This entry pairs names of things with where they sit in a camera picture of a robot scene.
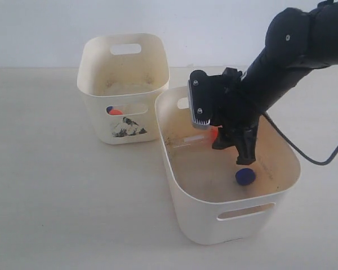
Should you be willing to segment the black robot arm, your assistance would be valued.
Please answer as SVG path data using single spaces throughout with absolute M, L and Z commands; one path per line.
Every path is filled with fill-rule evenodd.
M 259 119 L 312 71 L 338 65 L 338 1 L 305 12 L 288 7 L 271 21 L 265 46 L 246 71 L 226 68 L 211 124 L 215 150 L 235 147 L 237 163 L 255 162 Z

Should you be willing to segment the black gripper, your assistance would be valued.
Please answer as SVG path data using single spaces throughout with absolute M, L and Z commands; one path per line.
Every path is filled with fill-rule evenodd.
M 242 75 L 240 70 L 226 67 L 209 78 L 210 124 L 217 129 L 212 149 L 236 146 L 237 164 L 251 165 L 256 161 L 259 115 L 240 90 Z

